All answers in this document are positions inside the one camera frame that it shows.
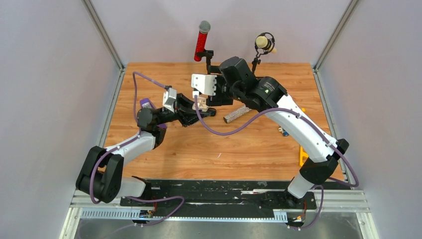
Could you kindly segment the white earbud charging case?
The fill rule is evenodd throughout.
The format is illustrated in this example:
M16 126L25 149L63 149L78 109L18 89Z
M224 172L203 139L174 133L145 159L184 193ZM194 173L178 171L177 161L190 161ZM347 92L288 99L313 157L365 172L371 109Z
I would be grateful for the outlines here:
M207 106L207 98L202 96L197 96L197 106L199 111L206 112L209 108Z

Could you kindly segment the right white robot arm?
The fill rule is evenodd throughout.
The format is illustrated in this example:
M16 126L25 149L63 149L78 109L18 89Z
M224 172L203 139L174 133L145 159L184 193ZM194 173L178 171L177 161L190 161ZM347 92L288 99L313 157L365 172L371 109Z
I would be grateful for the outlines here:
M215 75L192 76L191 85L209 97L209 106L242 102L277 123L303 147L308 158L284 194L291 208L302 204L314 185L331 177L349 147L347 140L335 139L318 127L276 79L255 76L246 61L237 56L222 62Z

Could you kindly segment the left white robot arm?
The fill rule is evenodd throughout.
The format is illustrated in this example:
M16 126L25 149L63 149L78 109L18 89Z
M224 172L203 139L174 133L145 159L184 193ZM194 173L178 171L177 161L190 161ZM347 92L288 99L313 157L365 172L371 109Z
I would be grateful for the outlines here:
M116 197L130 196L141 206L152 201L148 182L140 177L123 177L123 168L141 154L157 148L164 140L167 123L178 121L188 127L199 121L194 101L183 94L161 108L143 99L136 114L139 131L132 137L106 148L92 147L76 180L77 190L91 196L93 202L109 203Z

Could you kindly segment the silver glitter microphone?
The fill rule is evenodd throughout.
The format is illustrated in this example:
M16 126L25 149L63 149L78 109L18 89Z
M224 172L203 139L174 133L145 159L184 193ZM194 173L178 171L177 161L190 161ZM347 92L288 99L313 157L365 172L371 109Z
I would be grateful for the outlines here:
M251 109L246 107L246 106L242 106L234 111L232 111L231 113L227 114L226 116L223 117L223 120L225 123L231 123L234 120L240 118L241 116L247 114L248 112L250 112Z

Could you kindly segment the black tripod mic stand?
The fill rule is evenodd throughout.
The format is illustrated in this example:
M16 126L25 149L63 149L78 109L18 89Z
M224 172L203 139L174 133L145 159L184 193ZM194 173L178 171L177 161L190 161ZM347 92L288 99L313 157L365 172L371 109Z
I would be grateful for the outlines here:
M252 61L252 73L255 73L257 66L261 63L260 56L261 54L257 53Z

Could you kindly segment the purple metronome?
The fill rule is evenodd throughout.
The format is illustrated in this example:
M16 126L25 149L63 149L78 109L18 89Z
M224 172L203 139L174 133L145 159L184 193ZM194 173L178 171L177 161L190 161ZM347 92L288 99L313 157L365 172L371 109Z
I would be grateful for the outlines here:
M139 101L141 108L149 108L149 109L156 109L154 104L150 101L149 98L143 98ZM165 123L159 124L159 128L167 129L167 125Z

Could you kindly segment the beige condenser microphone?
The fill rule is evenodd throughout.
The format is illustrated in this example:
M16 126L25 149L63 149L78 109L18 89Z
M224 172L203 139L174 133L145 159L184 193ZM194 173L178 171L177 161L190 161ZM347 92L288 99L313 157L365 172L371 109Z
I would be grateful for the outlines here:
M274 35L269 32L259 34L255 39L255 50L258 55L277 53Z

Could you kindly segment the red glitter microphone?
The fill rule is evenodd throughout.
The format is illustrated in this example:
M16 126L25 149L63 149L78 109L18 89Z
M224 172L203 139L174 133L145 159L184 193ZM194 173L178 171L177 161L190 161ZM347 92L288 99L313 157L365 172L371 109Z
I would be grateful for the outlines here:
M196 44L195 54L194 54L194 60L196 62L201 61L201 57L198 56L198 53L204 52L207 36L210 30L211 30L211 24L206 20L201 21L199 25L199 34L198 34L198 39L197 39L197 44Z

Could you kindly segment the yellow plastic triangle toy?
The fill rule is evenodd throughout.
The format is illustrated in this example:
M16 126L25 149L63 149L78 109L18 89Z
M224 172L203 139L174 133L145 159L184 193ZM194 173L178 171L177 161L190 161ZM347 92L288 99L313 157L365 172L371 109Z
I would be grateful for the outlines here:
M305 161L308 159L308 154L305 152L304 148L300 146L299 148L299 166L302 167Z

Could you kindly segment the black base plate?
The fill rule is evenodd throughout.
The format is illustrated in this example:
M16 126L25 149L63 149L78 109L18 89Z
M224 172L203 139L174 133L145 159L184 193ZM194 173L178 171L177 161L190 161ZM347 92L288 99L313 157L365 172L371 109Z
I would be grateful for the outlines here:
M140 196L120 191L115 197L123 207L152 206L157 217L269 219L278 210L300 216L319 210L313 192L296 199L287 186L287 181L147 180Z

